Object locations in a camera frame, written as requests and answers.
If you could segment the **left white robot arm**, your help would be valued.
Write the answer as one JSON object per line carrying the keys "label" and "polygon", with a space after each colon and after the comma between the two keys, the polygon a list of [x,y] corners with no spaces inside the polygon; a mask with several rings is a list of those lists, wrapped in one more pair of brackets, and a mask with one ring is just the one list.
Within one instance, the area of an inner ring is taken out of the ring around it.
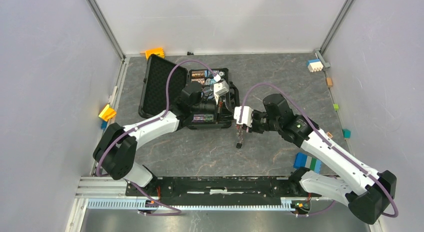
{"label": "left white robot arm", "polygon": [[232,82],[215,83],[214,100],[211,101],[199,82],[189,82],[172,104],[158,115],[131,125],[109,125],[93,152],[93,158],[98,167],[114,180],[125,179],[137,184],[144,195],[152,195],[157,190],[157,182],[152,172],[135,161],[136,151],[162,135],[190,126],[196,113],[214,111],[221,96],[236,89]]}

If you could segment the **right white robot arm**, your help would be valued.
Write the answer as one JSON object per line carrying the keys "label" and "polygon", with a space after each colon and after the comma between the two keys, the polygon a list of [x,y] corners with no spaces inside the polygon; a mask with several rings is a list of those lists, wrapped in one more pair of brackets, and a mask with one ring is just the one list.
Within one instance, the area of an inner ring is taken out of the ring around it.
{"label": "right white robot arm", "polygon": [[396,193],[397,177],[392,172],[379,172],[356,159],[307,116],[294,114],[282,94],[268,95],[262,103],[264,112],[249,106],[235,107],[234,119],[239,129],[260,134],[275,131],[340,177],[336,180],[311,168],[298,168],[288,183],[293,195],[307,192],[328,197],[347,206],[367,224],[374,224],[386,215],[385,210],[393,203]]}

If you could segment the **red keyring carabiner with rings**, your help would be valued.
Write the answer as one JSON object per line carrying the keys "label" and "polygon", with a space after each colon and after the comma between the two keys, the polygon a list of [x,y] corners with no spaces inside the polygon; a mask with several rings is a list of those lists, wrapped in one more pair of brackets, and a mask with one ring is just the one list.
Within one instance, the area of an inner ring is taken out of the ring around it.
{"label": "red keyring carabiner with rings", "polygon": [[244,131],[244,133],[243,133],[243,134],[237,134],[237,130],[236,130],[236,134],[237,134],[237,143],[236,143],[236,148],[237,148],[237,149],[241,149],[241,148],[242,148],[245,133],[246,133],[246,126],[245,126],[245,131]]}

